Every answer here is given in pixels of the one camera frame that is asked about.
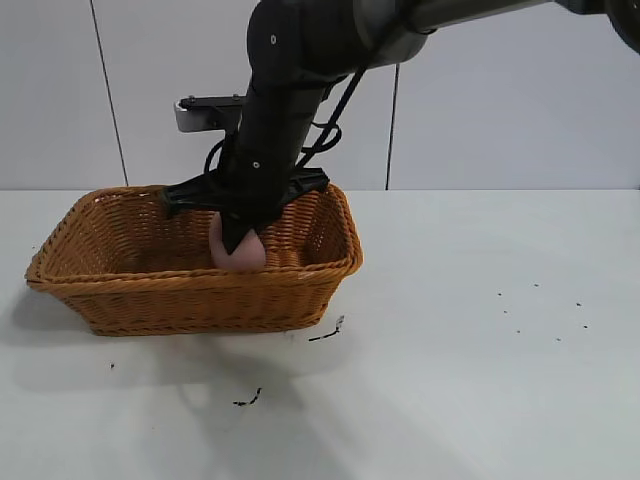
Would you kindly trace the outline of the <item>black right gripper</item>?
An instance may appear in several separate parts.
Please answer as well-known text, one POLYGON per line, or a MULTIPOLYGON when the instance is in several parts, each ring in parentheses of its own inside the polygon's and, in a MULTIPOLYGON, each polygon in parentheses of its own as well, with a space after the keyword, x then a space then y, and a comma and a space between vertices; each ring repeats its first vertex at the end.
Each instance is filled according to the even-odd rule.
POLYGON ((277 220, 288 204, 328 186, 320 168, 263 165, 239 156, 229 142, 219 142, 207 154, 203 173, 163 187, 161 200, 169 216, 184 210, 221 213, 221 240, 226 253, 233 254, 250 231, 260 232, 259 223, 277 220))

